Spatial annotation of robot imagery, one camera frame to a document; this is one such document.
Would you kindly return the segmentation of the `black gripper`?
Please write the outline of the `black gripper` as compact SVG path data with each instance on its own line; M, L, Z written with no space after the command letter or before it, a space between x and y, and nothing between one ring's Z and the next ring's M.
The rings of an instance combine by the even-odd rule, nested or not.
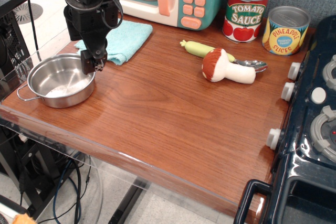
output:
M70 39L83 40L86 50L80 52L81 67L84 74L102 71L107 61L106 36L118 26L119 9L114 2L80 11L67 5L64 16Z

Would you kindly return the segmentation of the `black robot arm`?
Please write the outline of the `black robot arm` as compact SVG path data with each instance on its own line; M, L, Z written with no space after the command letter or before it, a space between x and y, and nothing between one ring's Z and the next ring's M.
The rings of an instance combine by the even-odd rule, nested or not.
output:
M119 0L65 0L69 36L82 40L81 68L84 74L101 71L107 61L107 34L121 25L123 10Z

